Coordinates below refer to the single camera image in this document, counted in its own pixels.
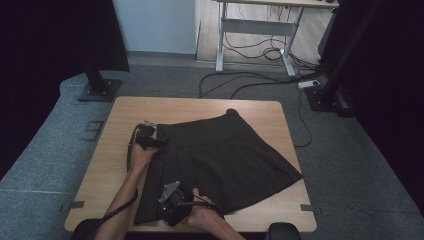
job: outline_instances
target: power outlet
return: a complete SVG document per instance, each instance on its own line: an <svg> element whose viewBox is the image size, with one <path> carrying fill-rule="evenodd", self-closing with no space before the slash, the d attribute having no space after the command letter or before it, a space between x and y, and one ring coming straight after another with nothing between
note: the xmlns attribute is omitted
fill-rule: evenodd
<svg viewBox="0 0 424 240"><path fill-rule="evenodd" d="M306 81L306 82L300 82L297 84L297 87L299 89L304 89L307 87L318 87L320 85L320 83L317 80L311 80L311 81Z"/></svg>

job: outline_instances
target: skirt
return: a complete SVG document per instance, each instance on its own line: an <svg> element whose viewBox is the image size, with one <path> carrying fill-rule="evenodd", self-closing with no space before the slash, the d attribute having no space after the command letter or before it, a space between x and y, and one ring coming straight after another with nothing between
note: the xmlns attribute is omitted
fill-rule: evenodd
<svg viewBox="0 0 424 240"><path fill-rule="evenodd" d="M228 214L302 178L234 109L212 119L159 124L157 138L168 143L150 162L134 224L160 220L163 186L175 181L197 187Z"/></svg>

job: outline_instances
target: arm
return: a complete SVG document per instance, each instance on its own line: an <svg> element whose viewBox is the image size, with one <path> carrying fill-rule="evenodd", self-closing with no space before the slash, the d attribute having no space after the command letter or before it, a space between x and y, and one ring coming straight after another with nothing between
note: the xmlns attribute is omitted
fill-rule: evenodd
<svg viewBox="0 0 424 240"><path fill-rule="evenodd" d="M199 190L193 189L194 196L199 196ZM212 203L208 197L202 199ZM187 224L196 228L204 229L221 240L241 240L244 239L234 228L221 218L214 210L203 206L195 206L187 217Z"/></svg>
<svg viewBox="0 0 424 240"><path fill-rule="evenodd" d="M106 214L117 209L123 204L127 203L135 194L137 184L140 179L141 173L150 163L152 156L158 149L145 151L140 145L133 144L131 150L131 162L127 176L106 211ZM127 207L105 223L103 223L96 234L95 239L124 239L127 232L132 207Z"/></svg>

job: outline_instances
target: gray carpet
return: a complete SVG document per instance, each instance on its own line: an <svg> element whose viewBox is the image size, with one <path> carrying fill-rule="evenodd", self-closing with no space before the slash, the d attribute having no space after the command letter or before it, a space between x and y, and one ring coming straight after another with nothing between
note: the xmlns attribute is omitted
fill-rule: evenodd
<svg viewBox="0 0 424 240"><path fill-rule="evenodd" d="M197 98L200 79L213 72L131 65L131 73L103 76L124 80L119 96ZM206 79L203 92L230 78ZM112 108L112 103L77 101L86 81L79 75L62 83L55 108L1 181L0 239L69 239L71 233L64 229L69 203ZM238 79L206 98L226 99L239 86L260 81ZM235 98L281 102L294 144L308 142L295 84L247 88ZM358 122L312 112L303 93L300 99L312 143L296 152L318 225L315 232L301 233L302 239L422 239L424 218Z"/></svg>

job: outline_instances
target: table top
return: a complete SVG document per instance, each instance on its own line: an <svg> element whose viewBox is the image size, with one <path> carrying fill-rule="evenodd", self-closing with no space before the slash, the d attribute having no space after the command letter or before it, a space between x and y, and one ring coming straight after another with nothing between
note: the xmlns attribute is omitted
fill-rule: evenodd
<svg viewBox="0 0 424 240"><path fill-rule="evenodd" d="M252 126L261 138L281 153L301 172L282 106L275 101L217 100L188 98L119 97L99 138L90 165L75 197L83 207L72 208L65 228L73 231L79 222L101 218L126 176L128 142L134 127L144 120L173 124L209 119L225 114L233 108ZM144 172L138 189L140 195L145 180ZM138 207L132 209L132 219ZM226 215L226 220L239 232L266 232L273 222L293 223L301 232L316 229L313 212L303 211L301 204L310 205L303 179L291 187L245 209ZM164 221L132 225L129 231L199 232L178 224L174 228Z"/></svg>
<svg viewBox="0 0 424 240"><path fill-rule="evenodd" d="M308 8L338 8L339 3L334 0L327 3L325 0L214 0L225 3L242 3L242 4L259 4L259 5L275 5L288 7L308 7Z"/></svg>

